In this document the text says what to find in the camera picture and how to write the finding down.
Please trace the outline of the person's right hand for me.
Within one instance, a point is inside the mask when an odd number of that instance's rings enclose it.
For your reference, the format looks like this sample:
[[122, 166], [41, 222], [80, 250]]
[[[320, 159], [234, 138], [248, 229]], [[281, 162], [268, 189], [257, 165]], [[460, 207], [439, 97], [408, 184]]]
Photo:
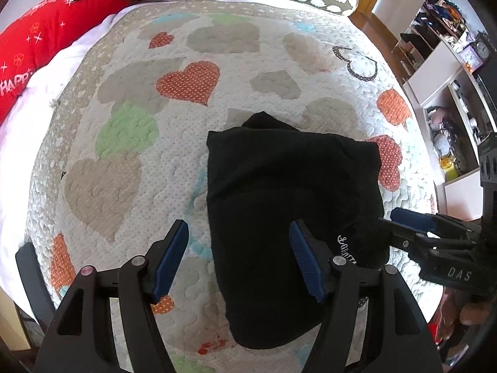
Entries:
[[437, 308], [435, 341], [444, 362], [452, 366], [475, 343], [484, 329], [496, 297], [473, 301], [470, 294], [444, 288]]

